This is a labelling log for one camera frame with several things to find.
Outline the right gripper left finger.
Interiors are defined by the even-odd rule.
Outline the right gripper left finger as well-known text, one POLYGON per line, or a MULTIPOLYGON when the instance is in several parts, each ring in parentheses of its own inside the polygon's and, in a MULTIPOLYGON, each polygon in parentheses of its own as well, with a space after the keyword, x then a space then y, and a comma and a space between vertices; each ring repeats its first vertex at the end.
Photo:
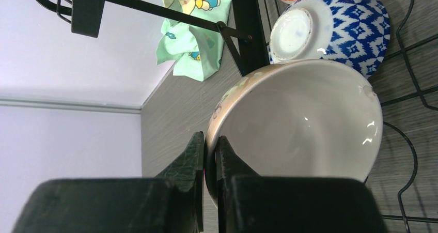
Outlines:
POLYGON ((149 178, 53 179, 32 192, 14 232, 202 232, 205 137, 149 178))

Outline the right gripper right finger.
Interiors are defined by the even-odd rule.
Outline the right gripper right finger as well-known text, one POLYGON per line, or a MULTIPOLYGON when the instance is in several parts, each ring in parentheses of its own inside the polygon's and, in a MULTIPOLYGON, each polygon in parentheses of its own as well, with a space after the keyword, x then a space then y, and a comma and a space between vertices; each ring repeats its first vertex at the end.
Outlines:
POLYGON ((266 177, 215 148, 220 232, 387 232, 372 193, 354 179, 266 177))

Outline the white ceramic bowl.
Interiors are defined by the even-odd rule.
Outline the white ceramic bowl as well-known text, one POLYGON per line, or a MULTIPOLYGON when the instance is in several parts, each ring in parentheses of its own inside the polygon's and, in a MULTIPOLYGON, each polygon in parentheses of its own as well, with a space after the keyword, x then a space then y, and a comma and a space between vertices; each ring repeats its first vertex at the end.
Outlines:
POLYGON ((374 88, 331 60, 268 65, 228 89, 206 132, 205 179, 217 203, 215 145, 263 176, 341 177, 365 181, 377 158, 383 116, 374 88))

